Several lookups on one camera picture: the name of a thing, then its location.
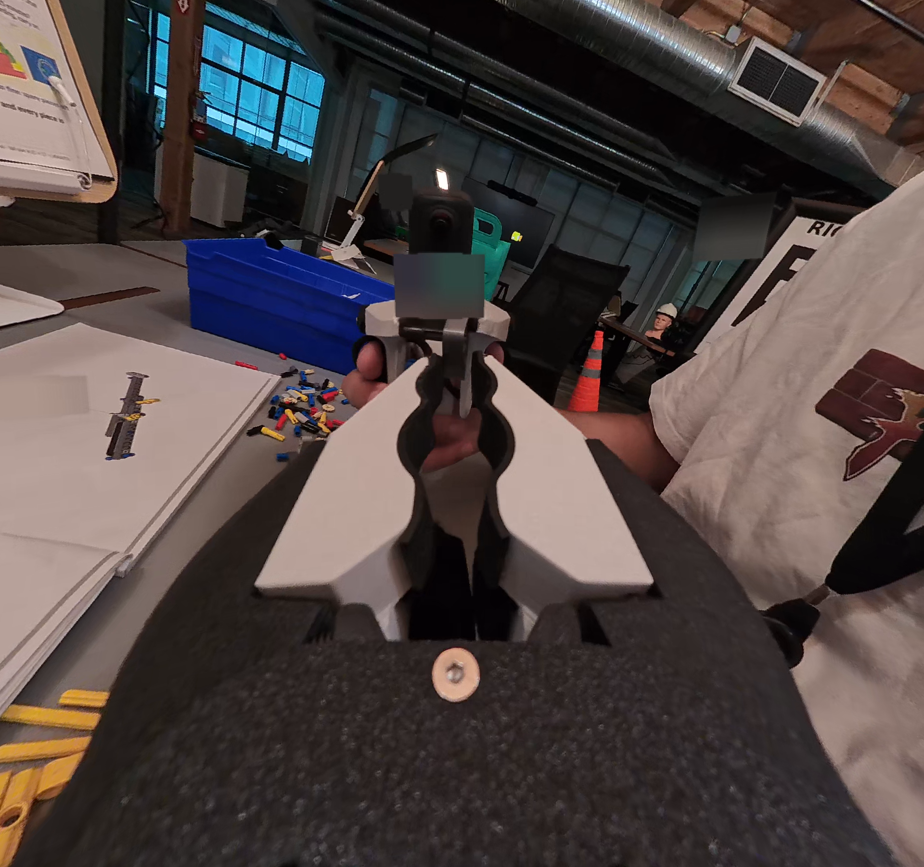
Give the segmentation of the wooden post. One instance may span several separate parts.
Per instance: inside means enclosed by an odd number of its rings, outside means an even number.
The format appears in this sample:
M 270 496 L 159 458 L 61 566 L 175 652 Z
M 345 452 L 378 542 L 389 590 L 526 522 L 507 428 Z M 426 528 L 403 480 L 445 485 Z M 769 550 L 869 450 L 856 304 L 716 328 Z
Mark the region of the wooden post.
M 160 199 L 165 236 L 182 237 L 190 226 L 193 176 L 193 112 L 200 92 L 206 0 L 171 0 L 167 113 Z

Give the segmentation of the small wooden board on stand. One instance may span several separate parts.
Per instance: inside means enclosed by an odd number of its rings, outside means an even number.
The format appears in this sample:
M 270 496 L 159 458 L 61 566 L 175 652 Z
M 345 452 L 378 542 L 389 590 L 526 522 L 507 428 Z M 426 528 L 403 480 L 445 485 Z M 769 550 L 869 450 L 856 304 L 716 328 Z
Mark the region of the small wooden board on stand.
M 331 250 L 330 257 L 332 261 L 352 268 L 356 272 L 377 276 L 372 263 L 364 256 L 357 244 L 359 233 L 365 224 L 365 212 L 376 192 L 377 183 L 382 180 L 385 190 L 383 199 L 380 200 L 382 208 L 392 211 L 410 209 L 414 194 L 412 177 L 394 172 L 384 174 L 385 168 L 391 166 L 399 158 L 407 157 L 421 151 L 423 148 L 432 146 L 437 136 L 437 133 L 428 134 L 403 145 L 398 145 L 376 162 L 363 183 L 358 199 L 348 210 L 351 226 L 340 244 L 334 246 Z

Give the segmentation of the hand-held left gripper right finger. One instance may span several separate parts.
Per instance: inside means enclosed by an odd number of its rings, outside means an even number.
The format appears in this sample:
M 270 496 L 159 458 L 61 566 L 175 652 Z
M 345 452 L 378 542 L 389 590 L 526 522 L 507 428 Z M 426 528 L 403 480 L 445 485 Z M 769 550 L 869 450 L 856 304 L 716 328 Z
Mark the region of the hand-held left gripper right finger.
M 523 640 L 552 605 L 646 593 L 653 574 L 584 435 L 490 356 L 474 356 L 471 391 L 491 468 L 472 568 L 479 639 Z

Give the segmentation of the wooden document board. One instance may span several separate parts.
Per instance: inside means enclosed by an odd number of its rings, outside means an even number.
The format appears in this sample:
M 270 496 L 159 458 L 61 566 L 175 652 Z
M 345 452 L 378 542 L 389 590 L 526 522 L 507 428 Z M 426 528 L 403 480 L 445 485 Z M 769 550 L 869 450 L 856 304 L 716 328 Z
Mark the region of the wooden document board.
M 64 55 L 70 67 L 70 74 L 77 89 L 86 114 L 88 132 L 90 133 L 90 152 L 92 154 L 93 174 L 103 175 L 105 180 L 98 180 L 93 193 L 98 194 L 105 201 L 112 198 L 118 186 L 119 175 L 112 148 L 103 128 L 96 101 L 90 89 L 87 76 L 77 52 L 77 47 L 69 30 L 60 0 L 47 0 L 52 18 L 61 37 Z M 92 204 L 92 202 L 72 202 L 79 204 Z

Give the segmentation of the white grille box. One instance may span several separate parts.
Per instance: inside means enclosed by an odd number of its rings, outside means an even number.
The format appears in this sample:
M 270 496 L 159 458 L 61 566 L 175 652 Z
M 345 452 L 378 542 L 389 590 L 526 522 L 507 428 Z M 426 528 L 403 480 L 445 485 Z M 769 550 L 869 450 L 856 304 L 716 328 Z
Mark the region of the white grille box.
M 734 48 L 730 93 L 794 127 L 814 111 L 828 78 L 760 38 Z

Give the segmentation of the blue plastic bin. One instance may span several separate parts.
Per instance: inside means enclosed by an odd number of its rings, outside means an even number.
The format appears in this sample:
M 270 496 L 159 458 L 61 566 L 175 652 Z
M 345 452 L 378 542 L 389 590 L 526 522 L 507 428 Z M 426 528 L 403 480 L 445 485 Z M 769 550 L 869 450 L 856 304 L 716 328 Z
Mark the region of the blue plastic bin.
M 344 375 L 359 312 L 394 287 L 262 238 L 185 240 L 191 326 Z

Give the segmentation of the open instruction booklet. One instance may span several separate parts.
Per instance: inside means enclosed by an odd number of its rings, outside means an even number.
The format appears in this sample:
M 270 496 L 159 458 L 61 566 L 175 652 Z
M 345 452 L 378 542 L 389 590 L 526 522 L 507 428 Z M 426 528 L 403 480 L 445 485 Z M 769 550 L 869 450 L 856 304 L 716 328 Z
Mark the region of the open instruction booklet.
M 2 349 L 1 366 L 5 710 L 280 378 L 82 324 Z

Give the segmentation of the cluster of yellow lego pieces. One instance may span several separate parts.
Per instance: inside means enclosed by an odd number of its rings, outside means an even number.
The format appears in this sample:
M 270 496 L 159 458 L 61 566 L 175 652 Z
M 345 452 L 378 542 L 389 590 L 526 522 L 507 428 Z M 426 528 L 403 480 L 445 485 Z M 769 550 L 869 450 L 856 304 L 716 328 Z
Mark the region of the cluster of yellow lego pieces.
M 14 860 L 36 814 L 72 780 L 109 701 L 105 690 L 65 690 L 54 706 L 13 703 L 2 713 L 7 727 L 26 727 L 27 738 L 2 740 L 1 863 Z

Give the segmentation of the black framed marker sign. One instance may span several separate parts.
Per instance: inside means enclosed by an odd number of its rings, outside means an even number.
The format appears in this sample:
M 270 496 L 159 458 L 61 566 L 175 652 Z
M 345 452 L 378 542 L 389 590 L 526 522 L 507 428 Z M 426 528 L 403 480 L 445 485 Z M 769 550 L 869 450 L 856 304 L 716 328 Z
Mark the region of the black framed marker sign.
M 769 228 L 764 254 L 745 261 L 701 319 L 686 353 L 700 353 L 784 288 L 863 206 L 794 197 Z

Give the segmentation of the printed instruction sheet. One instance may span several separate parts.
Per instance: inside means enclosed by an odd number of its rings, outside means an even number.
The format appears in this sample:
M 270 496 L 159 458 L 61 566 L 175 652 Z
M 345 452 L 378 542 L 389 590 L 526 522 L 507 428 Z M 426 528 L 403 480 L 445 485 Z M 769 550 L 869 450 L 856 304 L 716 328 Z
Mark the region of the printed instruction sheet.
M 90 133 L 47 0 L 1 0 L 2 159 L 91 176 Z

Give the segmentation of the mannequin with white hard hat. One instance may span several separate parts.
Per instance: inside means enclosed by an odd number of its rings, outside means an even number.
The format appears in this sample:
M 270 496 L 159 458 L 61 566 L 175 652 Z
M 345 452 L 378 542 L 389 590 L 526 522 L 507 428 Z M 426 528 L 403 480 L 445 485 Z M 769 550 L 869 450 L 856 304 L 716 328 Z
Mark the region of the mannequin with white hard hat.
M 644 337 L 653 345 L 652 353 L 679 351 L 685 340 L 677 307 L 672 303 L 661 305 L 655 312 L 651 326 L 644 332 Z

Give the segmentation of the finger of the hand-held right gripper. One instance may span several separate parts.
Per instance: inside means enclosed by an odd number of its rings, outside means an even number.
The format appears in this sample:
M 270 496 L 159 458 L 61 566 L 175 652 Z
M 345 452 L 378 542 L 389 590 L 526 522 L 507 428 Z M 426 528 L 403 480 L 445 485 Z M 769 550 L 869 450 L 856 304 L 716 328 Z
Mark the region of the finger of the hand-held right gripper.
M 416 342 L 401 334 L 395 302 L 370 304 L 363 312 L 363 333 L 383 348 L 386 363 L 406 363 L 429 357 L 433 351 L 428 342 Z
M 510 314 L 501 307 L 483 303 L 483 314 L 472 330 L 472 346 L 475 350 L 486 350 L 492 343 L 507 340 L 510 328 Z

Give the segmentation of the metal ventilation duct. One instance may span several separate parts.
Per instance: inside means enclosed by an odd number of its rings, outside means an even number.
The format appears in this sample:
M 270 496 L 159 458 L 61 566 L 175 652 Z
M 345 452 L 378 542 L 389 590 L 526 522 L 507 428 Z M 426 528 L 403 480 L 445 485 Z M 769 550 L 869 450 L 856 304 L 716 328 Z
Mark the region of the metal ventilation duct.
M 761 142 L 879 194 L 922 172 L 922 158 L 830 103 L 786 122 L 730 86 L 736 49 L 646 0 L 496 0 Z

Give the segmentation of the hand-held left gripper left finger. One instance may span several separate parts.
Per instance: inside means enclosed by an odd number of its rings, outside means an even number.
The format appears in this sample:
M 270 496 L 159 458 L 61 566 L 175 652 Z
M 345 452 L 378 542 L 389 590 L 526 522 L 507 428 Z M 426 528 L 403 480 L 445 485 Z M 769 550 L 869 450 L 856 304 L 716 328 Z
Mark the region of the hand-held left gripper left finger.
M 369 607 L 389 641 L 407 636 L 414 584 L 400 541 L 434 447 L 442 360 L 422 358 L 320 447 L 255 587 L 262 596 Z

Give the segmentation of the orange traffic cone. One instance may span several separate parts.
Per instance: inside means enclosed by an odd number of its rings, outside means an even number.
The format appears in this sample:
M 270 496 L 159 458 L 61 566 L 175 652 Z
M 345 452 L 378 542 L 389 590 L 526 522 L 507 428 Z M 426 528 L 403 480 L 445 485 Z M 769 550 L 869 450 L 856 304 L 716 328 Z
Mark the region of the orange traffic cone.
M 576 385 L 567 405 L 571 412 L 599 411 L 600 389 L 603 368 L 602 330 L 595 330 L 584 365 L 578 375 Z

